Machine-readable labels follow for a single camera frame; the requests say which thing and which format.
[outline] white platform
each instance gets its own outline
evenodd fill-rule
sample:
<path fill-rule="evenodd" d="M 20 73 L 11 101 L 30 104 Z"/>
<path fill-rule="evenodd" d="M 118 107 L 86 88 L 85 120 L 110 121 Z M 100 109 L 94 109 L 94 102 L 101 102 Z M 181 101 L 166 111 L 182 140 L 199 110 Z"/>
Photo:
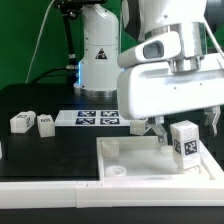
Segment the white platform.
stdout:
<path fill-rule="evenodd" d="M 224 206 L 223 171 L 201 142 L 200 173 L 179 174 L 157 137 L 116 138 L 119 155 L 106 159 L 105 139 L 97 139 L 99 181 L 0 183 L 0 208 Z M 111 165 L 127 175 L 106 177 Z"/>

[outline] warning label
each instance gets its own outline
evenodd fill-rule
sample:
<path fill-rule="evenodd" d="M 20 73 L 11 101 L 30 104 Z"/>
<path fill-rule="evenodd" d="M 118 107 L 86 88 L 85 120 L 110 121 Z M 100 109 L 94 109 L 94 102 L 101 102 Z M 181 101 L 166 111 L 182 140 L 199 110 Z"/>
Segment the warning label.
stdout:
<path fill-rule="evenodd" d="M 107 59 L 107 56 L 106 56 L 103 48 L 100 49 L 99 53 L 96 56 L 96 59 Z"/>

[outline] white cube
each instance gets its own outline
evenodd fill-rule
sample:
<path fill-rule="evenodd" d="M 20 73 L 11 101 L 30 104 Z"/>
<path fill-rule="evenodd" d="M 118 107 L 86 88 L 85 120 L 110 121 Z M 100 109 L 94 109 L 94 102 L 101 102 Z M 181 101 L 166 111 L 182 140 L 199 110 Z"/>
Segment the white cube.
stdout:
<path fill-rule="evenodd" d="M 34 125 L 36 114 L 33 111 L 20 112 L 10 120 L 12 133 L 25 133 Z"/>
<path fill-rule="evenodd" d="M 170 126 L 173 139 L 173 157 L 180 169 L 201 164 L 198 126 L 183 121 Z"/>
<path fill-rule="evenodd" d="M 55 136 L 55 125 L 51 115 L 38 116 L 37 123 L 41 138 Z"/>
<path fill-rule="evenodd" d="M 148 118 L 130 121 L 130 134 L 132 135 L 144 135 L 150 128 Z"/>

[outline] small block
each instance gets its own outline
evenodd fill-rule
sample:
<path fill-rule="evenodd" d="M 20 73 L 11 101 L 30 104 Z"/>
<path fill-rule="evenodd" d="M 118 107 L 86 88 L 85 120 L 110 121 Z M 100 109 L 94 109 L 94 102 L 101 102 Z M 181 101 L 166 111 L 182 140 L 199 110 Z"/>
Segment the small block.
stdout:
<path fill-rule="evenodd" d="M 51 115 L 42 114 L 37 117 L 41 138 L 55 136 L 55 125 Z"/>
<path fill-rule="evenodd" d="M 130 121 L 130 134 L 132 135 L 144 135 L 149 129 L 150 125 L 148 119 L 144 120 L 132 120 Z"/>
<path fill-rule="evenodd" d="M 33 111 L 20 112 L 10 119 L 11 133 L 25 133 L 34 125 L 36 114 Z"/>

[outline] white box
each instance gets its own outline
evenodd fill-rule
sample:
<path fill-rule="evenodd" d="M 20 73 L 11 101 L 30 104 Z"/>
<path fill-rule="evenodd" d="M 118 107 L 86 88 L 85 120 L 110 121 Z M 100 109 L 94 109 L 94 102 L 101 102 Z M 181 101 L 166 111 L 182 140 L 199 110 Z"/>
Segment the white box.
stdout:
<path fill-rule="evenodd" d="M 180 169 L 201 164 L 198 126 L 182 121 L 170 126 L 173 138 L 173 157 Z"/>
<path fill-rule="evenodd" d="M 25 133 L 34 125 L 36 114 L 33 111 L 20 112 L 10 120 L 12 133 Z"/>
<path fill-rule="evenodd" d="M 55 125 L 51 115 L 42 114 L 37 117 L 41 138 L 55 136 Z"/>

